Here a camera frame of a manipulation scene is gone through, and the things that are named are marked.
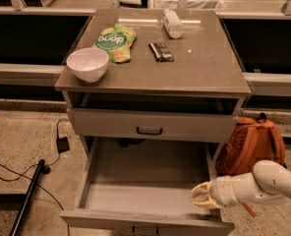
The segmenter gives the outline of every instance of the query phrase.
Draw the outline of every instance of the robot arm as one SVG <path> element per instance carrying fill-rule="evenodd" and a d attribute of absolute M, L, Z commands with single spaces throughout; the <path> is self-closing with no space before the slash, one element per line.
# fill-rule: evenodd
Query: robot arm
<path fill-rule="evenodd" d="M 253 173 L 218 177 L 192 190 L 193 203 L 205 208 L 238 203 L 280 205 L 291 199 L 291 172 L 276 162 L 259 161 Z"/>

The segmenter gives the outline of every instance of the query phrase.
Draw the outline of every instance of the black pole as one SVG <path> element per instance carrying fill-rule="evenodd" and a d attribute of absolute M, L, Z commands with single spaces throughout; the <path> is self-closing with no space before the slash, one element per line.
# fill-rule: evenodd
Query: black pole
<path fill-rule="evenodd" d="M 28 191 L 26 193 L 26 198 L 25 198 L 24 202 L 22 203 L 22 205 L 20 207 L 20 210 L 18 212 L 18 215 L 16 217 L 15 223 L 14 223 L 12 229 L 11 229 L 11 232 L 10 232 L 9 236 L 19 235 L 21 225 L 22 225 L 22 223 L 24 221 L 25 216 L 28 213 L 29 204 L 30 204 L 32 196 L 33 196 L 33 194 L 35 192 L 35 188 L 37 186 L 37 183 L 38 183 L 39 177 L 40 177 L 40 175 L 42 173 L 44 165 L 45 165 L 45 160 L 43 160 L 43 159 L 41 159 L 37 164 L 37 167 L 35 169 L 34 175 L 33 175 L 32 179 L 31 179 L 30 184 L 29 184 Z"/>

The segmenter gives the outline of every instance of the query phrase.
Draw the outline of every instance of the open drawer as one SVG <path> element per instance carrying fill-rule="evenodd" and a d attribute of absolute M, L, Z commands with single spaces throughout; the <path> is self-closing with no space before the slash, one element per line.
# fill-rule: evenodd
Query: open drawer
<path fill-rule="evenodd" d="M 226 143 L 237 123 L 231 115 L 68 109 L 78 135 Z"/>
<path fill-rule="evenodd" d="M 61 212 L 73 227 L 144 235 L 228 235 L 234 224 L 218 210 L 194 206 L 190 191 L 209 180 L 207 145 L 145 140 L 118 147 L 98 138 L 91 147 L 76 208 Z"/>

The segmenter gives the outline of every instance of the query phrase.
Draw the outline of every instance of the green snack bag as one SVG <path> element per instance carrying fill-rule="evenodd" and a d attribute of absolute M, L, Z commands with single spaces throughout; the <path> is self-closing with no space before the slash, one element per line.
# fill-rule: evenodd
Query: green snack bag
<path fill-rule="evenodd" d="M 130 47 L 137 34 L 132 28 L 116 24 L 114 28 L 105 29 L 93 47 L 105 50 L 109 61 L 124 63 L 130 61 Z"/>

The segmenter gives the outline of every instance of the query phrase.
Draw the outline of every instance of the candy bar wrapper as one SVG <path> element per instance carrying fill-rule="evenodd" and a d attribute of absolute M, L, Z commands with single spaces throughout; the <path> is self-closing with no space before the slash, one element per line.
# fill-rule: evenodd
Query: candy bar wrapper
<path fill-rule="evenodd" d="M 174 57 L 165 43 L 150 43 L 148 47 L 152 50 L 157 62 L 174 61 Z"/>
<path fill-rule="evenodd" d="M 116 24 L 114 28 L 105 29 L 101 33 L 93 48 L 105 50 L 110 62 L 128 62 L 131 59 L 130 47 L 136 37 L 137 34 L 134 29 Z"/>

